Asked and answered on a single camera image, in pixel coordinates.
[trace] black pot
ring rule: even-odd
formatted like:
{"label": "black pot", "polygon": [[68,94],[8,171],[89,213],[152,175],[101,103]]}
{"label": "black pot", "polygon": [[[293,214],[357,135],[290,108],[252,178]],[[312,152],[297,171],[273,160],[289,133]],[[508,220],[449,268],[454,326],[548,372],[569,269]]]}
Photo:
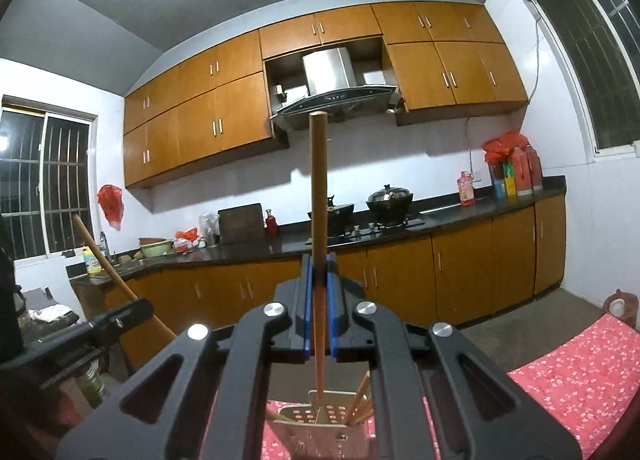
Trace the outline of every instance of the black pot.
{"label": "black pot", "polygon": [[391,187],[373,193],[367,200],[367,207],[373,212],[376,221],[386,226],[400,225],[405,221],[414,194],[404,187]]}
{"label": "black pot", "polygon": [[334,205],[334,196],[326,199],[327,236],[340,236],[351,230],[353,226],[354,204]]}

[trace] pot lid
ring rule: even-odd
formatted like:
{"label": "pot lid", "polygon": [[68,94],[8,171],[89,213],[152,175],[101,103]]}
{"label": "pot lid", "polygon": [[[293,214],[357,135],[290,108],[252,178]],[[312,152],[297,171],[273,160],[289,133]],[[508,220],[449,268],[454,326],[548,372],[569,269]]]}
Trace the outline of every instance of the pot lid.
{"label": "pot lid", "polygon": [[391,200],[394,198],[404,198],[410,196],[412,193],[404,187],[391,187],[390,184],[385,184],[384,189],[380,189],[369,196],[368,202],[382,202],[385,200]]}

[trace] pink floral cloth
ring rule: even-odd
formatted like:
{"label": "pink floral cloth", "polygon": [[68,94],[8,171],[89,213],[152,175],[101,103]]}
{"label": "pink floral cloth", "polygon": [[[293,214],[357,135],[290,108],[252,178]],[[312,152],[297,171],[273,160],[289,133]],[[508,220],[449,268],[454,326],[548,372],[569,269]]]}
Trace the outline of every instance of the pink floral cloth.
{"label": "pink floral cloth", "polygon": [[[587,459],[625,413],[640,386],[640,335],[604,315],[556,350],[509,373],[577,439]],[[277,411],[288,402],[271,401]],[[436,458],[440,451],[424,401]],[[375,436],[374,419],[365,426]],[[290,460],[268,424],[262,436],[262,460]]]}

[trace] faucet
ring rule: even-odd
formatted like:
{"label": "faucet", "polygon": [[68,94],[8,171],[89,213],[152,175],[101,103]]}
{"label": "faucet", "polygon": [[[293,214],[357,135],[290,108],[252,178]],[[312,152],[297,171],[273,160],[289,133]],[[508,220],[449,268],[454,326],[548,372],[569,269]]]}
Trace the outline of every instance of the faucet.
{"label": "faucet", "polygon": [[113,263],[114,257],[111,256],[111,252],[109,251],[109,243],[107,242],[107,235],[104,234],[104,231],[100,231],[100,249],[102,249],[107,261]]}

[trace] green bowl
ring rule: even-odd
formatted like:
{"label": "green bowl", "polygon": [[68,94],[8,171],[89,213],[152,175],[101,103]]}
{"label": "green bowl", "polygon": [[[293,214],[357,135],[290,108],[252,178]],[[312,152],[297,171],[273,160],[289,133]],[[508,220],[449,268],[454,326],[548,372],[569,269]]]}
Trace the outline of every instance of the green bowl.
{"label": "green bowl", "polygon": [[155,244],[141,245],[140,250],[145,258],[157,258],[169,252],[174,246],[171,240],[156,242]]}

